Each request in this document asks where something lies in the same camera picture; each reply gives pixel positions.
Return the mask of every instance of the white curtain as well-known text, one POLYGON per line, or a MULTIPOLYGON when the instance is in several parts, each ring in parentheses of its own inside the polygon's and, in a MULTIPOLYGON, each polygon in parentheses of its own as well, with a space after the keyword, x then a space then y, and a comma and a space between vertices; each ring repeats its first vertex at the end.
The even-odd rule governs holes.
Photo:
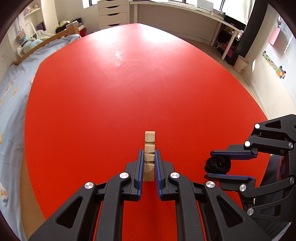
POLYGON ((226 0, 222 11, 226 15, 247 24, 254 7, 255 0, 226 0))

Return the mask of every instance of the baseboard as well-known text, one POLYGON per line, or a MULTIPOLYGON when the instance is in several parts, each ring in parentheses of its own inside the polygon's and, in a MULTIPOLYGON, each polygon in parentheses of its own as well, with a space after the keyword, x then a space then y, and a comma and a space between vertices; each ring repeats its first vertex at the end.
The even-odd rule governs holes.
POLYGON ((265 104, 263 103, 263 100, 262 100, 256 86, 253 84, 252 80, 250 80, 249 78, 246 78, 245 76, 244 76, 244 78, 245 78, 246 82, 248 83, 248 85, 250 86, 251 90, 253 91, 253 94, 254 94, 254 96, 255 96, 261 110, 264 112, 266 118, 268 120, 270 120, 271 119, 270 115, 268 114, 267 108, 266 108, 265 104))
POLYGON ((166 31, 166 32, 168 32, 168 33, 170 33, 172 35, 175 35, 175 36, 177 36, 179 38, 190 39, 190 40, 194 40, 194 41, 197 41, 197 42, 201 42, 201 43, 204 43, 204 44, 211 45, 211 41, 209 41, 209 40, 201 39, 201 38, 191 36, 191 35, 187 35, 187 34, 171 32, 171 31, 166 31))

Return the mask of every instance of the pink paper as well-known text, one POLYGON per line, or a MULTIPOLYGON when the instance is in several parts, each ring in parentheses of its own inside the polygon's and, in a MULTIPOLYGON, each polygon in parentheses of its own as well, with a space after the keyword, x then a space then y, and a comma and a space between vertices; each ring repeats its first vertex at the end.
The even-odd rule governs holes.
POLYGON ((268 40, 268 42, 272 45, 274 45, 275 41, 276 41, 276 38, 278 37, 279 35, 279 32, 281 31, 281 28, 278 28, 278 27, 274 27, 274 30, 268 40))

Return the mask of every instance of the wooden block stack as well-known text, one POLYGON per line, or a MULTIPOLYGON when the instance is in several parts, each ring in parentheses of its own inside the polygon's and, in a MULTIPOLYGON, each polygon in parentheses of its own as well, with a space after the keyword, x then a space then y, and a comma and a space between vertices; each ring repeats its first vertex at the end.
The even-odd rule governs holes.
POLYGON ((154 181, 155 131, 145 132, 144 182, 154 181))

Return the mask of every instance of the white desk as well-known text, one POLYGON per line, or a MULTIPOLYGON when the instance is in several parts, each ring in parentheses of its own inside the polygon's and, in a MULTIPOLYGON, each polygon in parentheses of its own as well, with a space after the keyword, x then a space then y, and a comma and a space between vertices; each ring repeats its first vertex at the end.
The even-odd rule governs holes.
POLYGON ((129 4, 131 5, 134 5, 134 10, 133 10, 133 22, 134 23, 137 23, 138 22, 138 5, 139 4, 146 4, 146 5, 159 5, 159 6, 167 6, 167 7, 174 7, 174 8, 179 8, 179 9, 183 9, 183 10, 187 10, 187 11, 191 11, 191 12, 194 12, 194 13, 197 13, 197 14, 200 14, 200 15, 203 15, 203 16, 206 16, 208 18, 211 18, 211 19, 214 19, 216 20, 217 22, 219 22, 218 26, 217 26, 217 29, 216 29, 216 32, 213 36, 213 39, 212 39, 212 42, 211 42, 211 46, 214 45, 215 41, 216 41, 216 38, 218 36, 218 33, 221 29, 221 26, 222 24, 225 24, 229 27, 231 27, 234 31, 233 31, 233 34, 231 36, 231 39, 227 45, 227 48, 226 50, 224 51, 224 54, 222 55, 222 60, 225 59, 225 56, 227 55, 235 37, 237 36, 238 33, 243 33, 242 30, 239 30, 238 28, 232 26, 230 23, 227 23, 225 22, 224 20, 222 19, 219 19, 215 16, 212 16, 211 14, 208 13, 208 11, 205 10, 205 12, 202 12, 203 9, 200 9, 200 8, 197 8, 193 5, 190 5, 190 4, 186 4, 186 3, 180 3, 180 2, 176 2, 176 1, 168 1, 168 3, 162 3, 162 2, 150 2, 150 1, 130 1, 129 4))

